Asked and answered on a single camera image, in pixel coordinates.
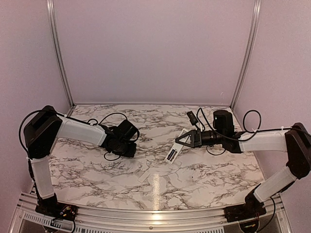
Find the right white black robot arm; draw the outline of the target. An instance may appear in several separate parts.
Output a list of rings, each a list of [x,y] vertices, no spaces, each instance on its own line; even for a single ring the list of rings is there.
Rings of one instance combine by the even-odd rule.
[[[259,210],[259,204],[285,191],[311,171],[311,135],[300,122],[288,128],[237,132],[232,114],[227,110],[217,110],[213,112],[213,123],[208,126],[208,131],[196,128],[179,136],[175,142],[189,148],[221,145],[224,150],[236,154],[255,151],[287,153],[285,167],[245,197],[245,203],[241,206],[244,217],[252,217]]]

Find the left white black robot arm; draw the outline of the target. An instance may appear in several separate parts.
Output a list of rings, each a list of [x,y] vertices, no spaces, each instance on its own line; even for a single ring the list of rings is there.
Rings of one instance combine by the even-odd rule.
[[[21,122],[18,136],[27,153],[29,172],[35,183],[38,205],[51,216],[61,212],[52,185],[49,156],[59,138],[87,142],[120,157],[133,158],[139,130],[127,119],[118,126],[91,124],[57,112],[46,105],[29,113]]]

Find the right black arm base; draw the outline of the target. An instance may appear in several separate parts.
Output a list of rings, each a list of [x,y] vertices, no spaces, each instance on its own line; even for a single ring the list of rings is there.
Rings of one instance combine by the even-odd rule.
[[[266,214],[266,209],[263,202],[257,200],[254,195],[257,185],[244,199],[244,204],[232,205],[224,208],[225,218],[227,222],[246,220],[256,218]]]

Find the white remote control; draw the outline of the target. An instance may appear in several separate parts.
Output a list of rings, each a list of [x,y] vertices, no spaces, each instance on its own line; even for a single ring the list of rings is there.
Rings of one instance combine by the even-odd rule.
[[[182,136],[183,134],[185,134],[187,132],[188,132],[188,130],[183,128],[179,136]],[[183,137],[182,139],[180,139],[180,141],[183,143],[186,143],[186,142],[188,142],[189,137],[190,137],[189,135],[186,137]],[[177,156],[180,154],[182,148],[183,148],[183,145],[174,142],[172,148],[170,149],[169,153],[165,157],[164,161],[169,163],[169,164],[172,164],[175,161],[175,159],[177,158]]]

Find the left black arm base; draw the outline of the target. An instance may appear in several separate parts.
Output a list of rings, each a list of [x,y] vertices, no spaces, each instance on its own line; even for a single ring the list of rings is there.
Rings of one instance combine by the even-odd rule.
[[[77,209],[78,207],[76,205],[61,202],[42,202],[36,206],[35,211],[37,213],[50,216],[53,220],[64,219],[74,221]]]

